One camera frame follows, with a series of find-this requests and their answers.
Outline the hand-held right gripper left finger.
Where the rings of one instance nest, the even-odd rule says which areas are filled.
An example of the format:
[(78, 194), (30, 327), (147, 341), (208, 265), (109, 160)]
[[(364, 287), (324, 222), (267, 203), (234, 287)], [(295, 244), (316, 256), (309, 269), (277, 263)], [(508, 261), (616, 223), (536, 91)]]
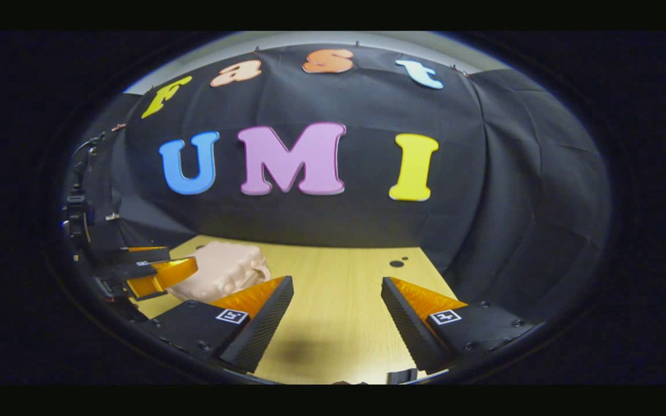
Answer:
[(195, 361), (255, 372), (293, 295), (293, 277), (278, 277), (212, 303), (184, 301), (140, 326)]

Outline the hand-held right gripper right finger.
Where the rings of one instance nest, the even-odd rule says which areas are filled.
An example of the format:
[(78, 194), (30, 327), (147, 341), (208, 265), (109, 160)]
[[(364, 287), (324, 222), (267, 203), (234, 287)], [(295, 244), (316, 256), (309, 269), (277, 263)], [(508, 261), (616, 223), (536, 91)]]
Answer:
[(383, 278), (381, 298), (417, 369), (427, 374), (490, 372), (545, 326), (493, 301), (467, 304), (396, 277)]

